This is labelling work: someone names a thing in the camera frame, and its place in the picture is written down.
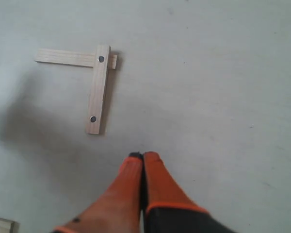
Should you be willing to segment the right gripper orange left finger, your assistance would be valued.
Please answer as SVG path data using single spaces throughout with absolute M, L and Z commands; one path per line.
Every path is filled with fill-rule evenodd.
M 138 233 L 142 155 L 130 153 L 107 190 L 85 211 L 54 233 Z

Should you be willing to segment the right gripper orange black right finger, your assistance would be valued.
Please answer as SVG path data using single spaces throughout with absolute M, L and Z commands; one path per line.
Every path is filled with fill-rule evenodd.
M 233 233 L 193 202 L 170 175 L 159 154 L 144 154 L 146 233 Z

